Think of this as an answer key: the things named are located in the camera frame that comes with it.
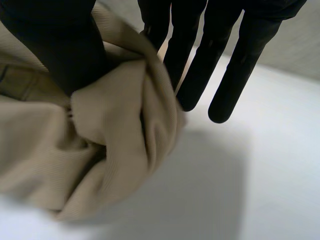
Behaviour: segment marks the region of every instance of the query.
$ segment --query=beige garment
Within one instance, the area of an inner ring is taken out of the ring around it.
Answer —
[[[122,63],[71,99],[0,25],[0,193],[77,220],[132,194],[184,125],[151,44],[100,4],[107,53]]]

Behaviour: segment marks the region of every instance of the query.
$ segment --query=fabric fold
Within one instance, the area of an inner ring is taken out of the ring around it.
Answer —
[[[117,68],[73,93],[0,24],[0,193],[57,220],[78,220],[133,194],[185,124],[151,44],[97,3],[92,15]]]

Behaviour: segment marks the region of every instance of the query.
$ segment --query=beige fabric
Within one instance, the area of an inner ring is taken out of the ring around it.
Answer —
[[[0,25],[0,193],[77,220],[132,194],[184,125],[151,44],[98,3],[105,48],[122,64],[71,100]]]

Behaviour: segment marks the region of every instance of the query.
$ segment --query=white table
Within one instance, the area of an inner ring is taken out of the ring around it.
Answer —
[[[320,81],[257,66],[225,124],[207,111],[132,197],[77,224],[0,197],[1,240],[319,240]]]

